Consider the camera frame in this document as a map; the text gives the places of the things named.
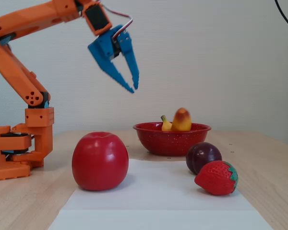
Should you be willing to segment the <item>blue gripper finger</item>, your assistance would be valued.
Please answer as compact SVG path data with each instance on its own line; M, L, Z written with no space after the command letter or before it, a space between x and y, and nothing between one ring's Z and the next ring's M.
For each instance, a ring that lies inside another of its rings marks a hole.
M133 86L137 90L139 85L139 69L134 55L130 34L124 30L118 35L117 41L119 43L121 53L125 57L129 70L132 74Z
M102 61L100 63L100 68L108 74L112 79L114 79L120 86L129 91L130 93L134 93L134 90L128 85L128 83L124 80L123 76L116 69L114 64L111 61Z

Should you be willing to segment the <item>blue gripper body with servo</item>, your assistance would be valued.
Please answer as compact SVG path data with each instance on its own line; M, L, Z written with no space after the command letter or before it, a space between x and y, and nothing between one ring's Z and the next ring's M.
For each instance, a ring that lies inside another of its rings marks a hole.
M121 34L114 38L116 32L122 28L122 24L100 35L88 46L89 51L101 68L114 68L113 59L124 52Z

